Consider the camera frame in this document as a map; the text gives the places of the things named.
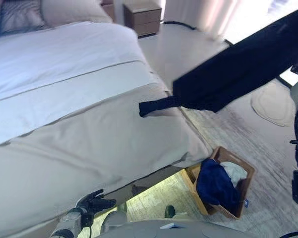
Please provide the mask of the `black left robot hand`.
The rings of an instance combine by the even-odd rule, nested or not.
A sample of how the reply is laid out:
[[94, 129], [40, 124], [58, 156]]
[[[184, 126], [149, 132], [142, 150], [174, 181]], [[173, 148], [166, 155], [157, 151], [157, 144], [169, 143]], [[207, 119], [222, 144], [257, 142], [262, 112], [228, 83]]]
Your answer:
[[116, 200], [105, 199], [103, 192], [104, 190], [100, 189], [84, 196], [76, 203], [76, 207], [84, 208], [86, 211], [92, 212], [93, 214], [114, 207]]

